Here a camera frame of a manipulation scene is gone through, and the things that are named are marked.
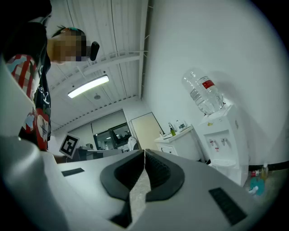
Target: white ceiling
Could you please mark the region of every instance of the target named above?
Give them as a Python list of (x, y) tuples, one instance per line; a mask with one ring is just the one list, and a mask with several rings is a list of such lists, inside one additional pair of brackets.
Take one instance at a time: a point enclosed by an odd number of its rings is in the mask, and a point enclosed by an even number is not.
[[(139, 51), (144, 43), (147, 0), (51, 0), (51, 5), (48, 37), (57, 26), (63, 25), (81, 29), (90, 43), (97, 41), (100, 45), (94, 62), (51, 64), (47, 73), (51, 130), (99, 108), (140, 95), (143, 52)], [(104, 74), (109, 82), (73, 99), (67, 96), (74, 88)], [(101, 99), (94, 99), (96, 93)]]

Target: fluorescent light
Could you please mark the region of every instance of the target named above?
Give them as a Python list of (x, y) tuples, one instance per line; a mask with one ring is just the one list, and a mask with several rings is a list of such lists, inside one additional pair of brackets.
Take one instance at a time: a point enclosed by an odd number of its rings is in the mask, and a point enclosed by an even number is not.
[(103, 84), (103, 83), (106, 83), (108, 82), (109, 79), (108, 79), (108, 76), (107, 75), (104, 75), (100, 78), (97, 78), (97, 79), (93, 79), (91, 81), (89, 81), (88, 83), (85, 83), (84, 85), (76, 88), (75, 90), (71, 91), (68, 93), (68, 96), (70, 98), (74, 98), (75, 96), (78, 96), (79, 94), (93, 88), (93, 87), (96, 87), (100, 84)]

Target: person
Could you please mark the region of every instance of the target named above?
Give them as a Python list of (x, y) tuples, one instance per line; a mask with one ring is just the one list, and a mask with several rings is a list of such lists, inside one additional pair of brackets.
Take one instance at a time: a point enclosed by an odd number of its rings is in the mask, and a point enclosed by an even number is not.
[(51, 63), (81, 61), (87, 55), (86, 36), (77, 28), (64, 26), (47, 38), (46, 25), (51, 17), (50, 1), (45, 10), (28, 15), (15, 28), (5, 45), (4, 60), (10, 73), (26, 95), (34, 102), (19, 137), (36, 144), (40, 150), (48, 149), (51, 135), (51, 98), (46, 74)]

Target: ceiling beam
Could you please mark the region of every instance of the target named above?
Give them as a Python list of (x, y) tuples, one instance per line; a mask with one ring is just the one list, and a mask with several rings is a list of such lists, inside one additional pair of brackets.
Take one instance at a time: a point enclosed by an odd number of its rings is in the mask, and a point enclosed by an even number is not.
[[(139, 60), (139, 59), (140, 59), (140, 55), (138, 53), (129, 54), (129, 55), (122, 55), (122, 56), (115, 57), (112, 59), (100, 61), (96, 64), (93, 64), (93, 65), (87, 67), (87, 68), (84, 68), (82, 73), (84, 74), (84, 76), (87, 76), (87, 75), (89, 75), (95, 71), (105, 69), (105, 68), (112, 66), (112, 65), (116, 65), (116, 64), (120, 64), (120, 63), (124, 63), (124, 62), (130, 62), (130, 61)], [(74, 75), (70, 76), (65, 81), (56, 85), (50, 91), (51, 96), (57, 95), (59, 92), (64, 90), (69, 84), (72, 84), (74, 81), (76, 81), (82, 77), (83, 76), (81, 75), (80, 71), (75, 73)]]
[(140, 59), (140, 55), (138, 53), (134, 53), (134, 54), (130, 54), (130, 55), (122, 55), (119, 57), (115, 57), (112, 59), (104, 60), (104, 61), (98, 62), (96, 64), (93, 64), (93, 65), (85, 68), (83, 70), (83, 74), (89, 75), (89, 74), (96, 72), (98, 70), (105, 69), (111, 65), (116, 65), (116, 64), (130, 62), (130, 61), (139, 60), (139, 59)]
[[(149, 0), (143, 0), (141, 5), (141, 17), (140, 17), (140, 51), (145, 47), (145, 27), (146, 16), (148, 12)], [(140, 52), (140, 70), (139, 70), (139, 98), (141, 99), (141, 85), (143, 81), (143, 64), (144, 64), (144, 52)]]

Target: beige door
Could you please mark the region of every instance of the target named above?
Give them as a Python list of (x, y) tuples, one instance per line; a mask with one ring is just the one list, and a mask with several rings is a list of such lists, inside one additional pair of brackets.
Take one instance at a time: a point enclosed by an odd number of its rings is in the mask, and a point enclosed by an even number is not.
[(138, 139), (142, 149), (158, 150), (154, 140), (159, 137), (162, 131), (158, 122), (152, 113), (148, 113), (139, 118), (131, 120), (134, 127), (136, 138)]

